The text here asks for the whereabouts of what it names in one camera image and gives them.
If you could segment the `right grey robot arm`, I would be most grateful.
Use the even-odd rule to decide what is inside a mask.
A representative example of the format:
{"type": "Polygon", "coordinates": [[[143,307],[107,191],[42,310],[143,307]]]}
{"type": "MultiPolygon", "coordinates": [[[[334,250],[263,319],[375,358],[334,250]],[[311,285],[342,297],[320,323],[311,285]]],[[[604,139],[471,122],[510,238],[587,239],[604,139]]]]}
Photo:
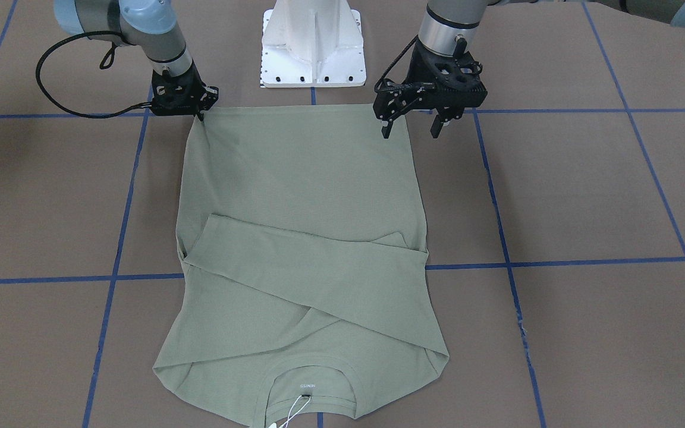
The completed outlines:
{"type": "Polygon", "coordinates": [[[111,49],[100,63],[101,70],[111,67],[116,48],[122,46],[141,47],[153,67],[152,101],[131,105],[112,114],[82,114],[60,105],[51,95],[47,96],[66,113],[103,119],[131,109],[149,108],[156,116],[192,115],[203,120],[204,113],[217,103],[218,88],[206,85],[200,78],[171,2],[55,1],[54,14],[69,37],[50,47],[36,65],[36,83],[43,94],[47,91],[40,71],[46,58],[58,47],[84,37],[111,43],[111,49]]]}

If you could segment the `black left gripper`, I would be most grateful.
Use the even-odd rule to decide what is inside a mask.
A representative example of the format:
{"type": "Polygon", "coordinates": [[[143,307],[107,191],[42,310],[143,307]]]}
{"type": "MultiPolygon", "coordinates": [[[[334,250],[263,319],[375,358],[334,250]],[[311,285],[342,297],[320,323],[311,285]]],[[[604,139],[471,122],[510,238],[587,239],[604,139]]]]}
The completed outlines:
{"type": "Polygon", "coordinates": [[[407,76],[403,82],[392,81],[388,73],[394,65],[389,65],[375,84],[373,114],[388,139],[398,117],[413,109],[434,109],[431,136],[437,139],[451,120],[486,100],[488,91],[480,79],[483,65],[473,59],[464,36],[449,39],[446,56],[430,51],[417,36],[407,47],[411,49],[407,76]]]}

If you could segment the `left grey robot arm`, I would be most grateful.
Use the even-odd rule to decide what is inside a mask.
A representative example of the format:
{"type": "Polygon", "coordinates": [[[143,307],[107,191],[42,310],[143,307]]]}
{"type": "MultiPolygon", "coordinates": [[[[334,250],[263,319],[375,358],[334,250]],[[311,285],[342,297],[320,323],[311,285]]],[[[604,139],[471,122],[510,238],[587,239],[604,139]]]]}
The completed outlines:
{"type": "Polygon", "coordinates": [[[492,111],[685,111],[685,1],[429,1],[405,79],[375,84],[384,137],[492,111]]]}

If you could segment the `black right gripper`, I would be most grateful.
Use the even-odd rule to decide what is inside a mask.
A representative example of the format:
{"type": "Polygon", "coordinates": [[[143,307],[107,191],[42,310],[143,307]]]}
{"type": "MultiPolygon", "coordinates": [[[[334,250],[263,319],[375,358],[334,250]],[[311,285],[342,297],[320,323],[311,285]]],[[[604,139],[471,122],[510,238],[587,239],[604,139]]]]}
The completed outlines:
{"type": "Polygon", "coordinates": [[[150,85],[154,92],[150,111],[160,117],[192,115],[203,122],[219,98],[218,88],[202,81],[196,64],[178,76],[154,71],[150,85]]]}

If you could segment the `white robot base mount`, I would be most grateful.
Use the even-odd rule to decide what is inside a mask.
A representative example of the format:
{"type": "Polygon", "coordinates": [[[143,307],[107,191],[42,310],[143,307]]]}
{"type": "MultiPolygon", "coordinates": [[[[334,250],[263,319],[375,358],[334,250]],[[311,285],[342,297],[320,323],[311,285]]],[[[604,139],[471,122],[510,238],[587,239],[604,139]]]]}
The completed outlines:
{"type": "Polygon", "coordinates": [[[277,1],[263,12],[262,24],[262,87],[365,84],[361,14],[347,1],[277,1]]]}

